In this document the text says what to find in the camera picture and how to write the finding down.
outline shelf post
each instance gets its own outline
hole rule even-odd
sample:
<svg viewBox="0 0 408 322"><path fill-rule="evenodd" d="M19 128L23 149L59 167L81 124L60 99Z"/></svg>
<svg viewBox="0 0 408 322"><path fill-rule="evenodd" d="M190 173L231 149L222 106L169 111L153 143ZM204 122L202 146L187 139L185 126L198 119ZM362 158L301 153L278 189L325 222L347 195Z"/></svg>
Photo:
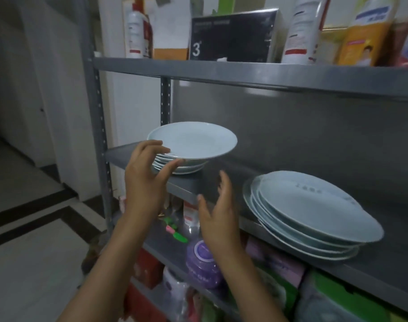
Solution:
<svg viewBox="0 0 408 322"><path fill-rule="evenodd" d="M160 78L160 124L171 122L171 78Z"/></svg>
<svg viewBox="0 0 408 322"><path fill-rule="evenodd" d="M83 59L84 77L88 93L89 111L94 135L96 151L96 163L99 173L99 185L104 204L104 216L107 231L111 235L113 231L112 222L112 199L110 164L105 159L107 151L107 135L104 123L103 100L101 96L101 85L99 82L99 70L94 68L95 41L92 31L90 10L88 0L72 0L78 23L81 57Z"/></svg>

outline hand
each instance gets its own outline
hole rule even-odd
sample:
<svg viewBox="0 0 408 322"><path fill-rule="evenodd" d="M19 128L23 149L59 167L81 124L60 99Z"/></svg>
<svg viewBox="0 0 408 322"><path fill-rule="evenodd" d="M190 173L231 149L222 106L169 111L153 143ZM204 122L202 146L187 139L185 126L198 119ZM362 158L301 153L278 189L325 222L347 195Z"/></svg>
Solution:
<svg viewBox="0 0 408 322"><path fill-rule="evenodd" d="M183 159L175 159L155 175L151 167L156 155L167 152L170 149L163 147L162 141L143 141L132 152L125 169L126 215L148 225L162 210L169 177L184 162Z"/></svg>
<svg viewBox="0 0 408 322"><path fill-rule="evenodd" d="M203 195L198 196L198 210L204 242L220 264L223 257L242 252L238 214L233 201L232 184L228 175L220 171L219 199L210 214Z"/></svg>

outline purple jar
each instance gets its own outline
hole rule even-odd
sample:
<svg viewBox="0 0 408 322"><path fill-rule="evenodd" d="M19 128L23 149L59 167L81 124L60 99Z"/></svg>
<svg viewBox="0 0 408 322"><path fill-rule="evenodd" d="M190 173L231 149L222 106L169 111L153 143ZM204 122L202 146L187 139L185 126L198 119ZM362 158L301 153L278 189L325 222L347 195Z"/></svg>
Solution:
<svg viewBox="0 0 408 322"><path fill-rule="evenodd" d="M222 272L203 240L189 244L186 251L186 266L189 274L205 288L215 288L223 281Z"/></svg>

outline pink box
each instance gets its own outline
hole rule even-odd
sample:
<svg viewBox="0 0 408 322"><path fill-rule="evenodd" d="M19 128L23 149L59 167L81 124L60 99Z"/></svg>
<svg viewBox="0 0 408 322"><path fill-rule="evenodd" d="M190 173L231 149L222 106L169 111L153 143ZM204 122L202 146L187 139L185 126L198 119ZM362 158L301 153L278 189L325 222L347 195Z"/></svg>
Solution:
<svg viewBox="0 0 408 322"><path fill-rule="evenodd" d="M267 266L298 289L305 273L305 265L268 244L250 236L246 246L247 254Z"/></svg>

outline metal shelf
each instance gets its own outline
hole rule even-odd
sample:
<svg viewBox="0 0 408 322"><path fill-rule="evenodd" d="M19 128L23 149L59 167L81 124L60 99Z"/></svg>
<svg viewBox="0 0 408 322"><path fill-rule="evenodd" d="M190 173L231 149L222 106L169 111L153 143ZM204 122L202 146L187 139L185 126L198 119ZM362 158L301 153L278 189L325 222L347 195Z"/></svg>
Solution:
<svg viewBox="0 0 408 322"><path fill-rule="evenodd" d="M265 89L314 90L408 101L408 69L156 59L94 58L103 71Z"/></svg>
<svg viewBox="0 0 408 322"><path fill-rule="evenodd" d="M174 219L177 226L179 226L179 232L183 236L188 238L190 241L199 237L199 229L193 230L186 228L186 225L183 223L182 215L176 215L174 213L171 215L171 217ZM143 248L164 265L173 270L191 287L195 288L203 296L211 300L226 314L229 314L237 321L241 321L238 309L228 301L227 287L220 287L213 290L205 289L189 275L189 270L186 267L186 248L188 243L181 243L177 241L171 234L165 231L165 227L166 224L163 221L156 221L152 225L150 232L144 241Z"/></svg>
<svg viewBox="0 0 408 322"><path fill-rule="evenodd" d="M134 143L109 149L105 158L124 169L136 145ZM408 312L408 205L372 203L358 199L364 209L382 224L385 237L378 243L364 246L353 259L335 263L327 262L297 253L279 243L265 231L255 216L246 209L241 196L241 186L244 181L263 172L244 167L227 156L212 160L201 172L171 177L167 184L167 191L190 203L196 203L196 195L200 193L208 200L215 201L220 169L226 170L233 182L242 208L240 227L244 231ZM169 267L169 262L177 262L176 265L180 266L179 270L184 274L186 271L184 270L184 249L173 251L174 245L176 248L181 248L181 245L166 235L167 233L161 228L163 227L152 229L145 243L147 250Z"/></svg>
<svg viewBox="0 0 408 322"><path fill-rule="evenodd" d="M160 283L153 289L147 288L135 278L130 282L137 290L145 296L165 317L171 322L186 322L187 319L182 317L181 303L175 301L165 286Z"/></svg>

